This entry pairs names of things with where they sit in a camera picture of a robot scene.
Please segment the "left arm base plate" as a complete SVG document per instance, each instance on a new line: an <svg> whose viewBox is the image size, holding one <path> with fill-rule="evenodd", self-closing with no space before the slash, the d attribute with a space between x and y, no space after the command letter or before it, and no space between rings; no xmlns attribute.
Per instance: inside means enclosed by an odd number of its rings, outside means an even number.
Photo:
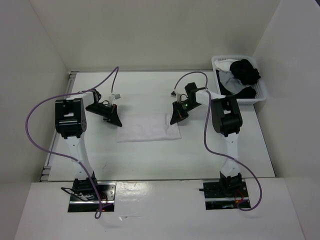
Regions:
<svg viewBox="0 0 320 240"><path fill-rule="evenodd" d="M98 182L97 190L102 203L102 212L114 212L116 183ZM99 200L95 192L75 193L72 188L66 188L65 192L70 195L67 210L69 213L94 213L99 210Z"/></svg>

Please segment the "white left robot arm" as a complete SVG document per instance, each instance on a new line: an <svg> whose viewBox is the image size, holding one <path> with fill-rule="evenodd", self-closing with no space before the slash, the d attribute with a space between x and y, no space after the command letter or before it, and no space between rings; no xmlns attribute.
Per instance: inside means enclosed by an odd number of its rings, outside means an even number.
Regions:
<svg viewBox="0 0 320 240"><path fill-rule="evenodd" d="M88 126L86 111L101 116L114 126L123 126L118 116L118 106L112 101L101 102L100 99L101 94L93 89L55 101L55 129L65 140L75 169L72 189L88 200L95 199L100 188L85 145Z"/></svg>

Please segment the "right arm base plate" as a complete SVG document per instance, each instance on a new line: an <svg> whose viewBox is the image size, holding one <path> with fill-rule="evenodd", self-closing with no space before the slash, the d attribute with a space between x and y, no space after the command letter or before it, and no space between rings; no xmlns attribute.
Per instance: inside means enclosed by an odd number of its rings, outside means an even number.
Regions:
<svg viewBox="0 0 320 240"><path fill-rule="evenodd" d="M223 191L218 180L204 181L198 189L204 194L206 210L250 209L250 199L245 181L236 189Z"/></svg>

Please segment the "white tank top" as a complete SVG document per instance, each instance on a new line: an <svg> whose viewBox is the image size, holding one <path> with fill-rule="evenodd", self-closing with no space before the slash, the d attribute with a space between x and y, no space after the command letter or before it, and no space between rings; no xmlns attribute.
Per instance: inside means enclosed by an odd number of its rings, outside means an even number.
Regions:
<svg viewBox="0 0 320 240"><path fill-rule="evenodd" d="M116 142L173 141L182 138L179 126L170 124L168 113L126 115L117 128Z"/></svg>

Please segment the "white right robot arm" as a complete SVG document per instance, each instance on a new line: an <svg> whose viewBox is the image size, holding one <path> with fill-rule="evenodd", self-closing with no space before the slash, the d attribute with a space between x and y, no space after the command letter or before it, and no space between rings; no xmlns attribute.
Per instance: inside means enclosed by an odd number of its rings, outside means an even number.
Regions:
<svg viewBox="0 0 320 240"><path fill-rule="evenodd" d="M242 115L237 99L232 95L221 95L208 90L205 87L198 88L192 82L185 86L186 99L180 100L176 94L176 100L172 103L172 116L170 124L179 123L189 116L189 112L200 105L208 107L205 119L204 135L206 137L209 119L216 133L224 137L227 153L215 154L225 157L219 171L218 191L226 197L231 196L242 184L242 174L238 162L238 137L243 125Z"/></svg>

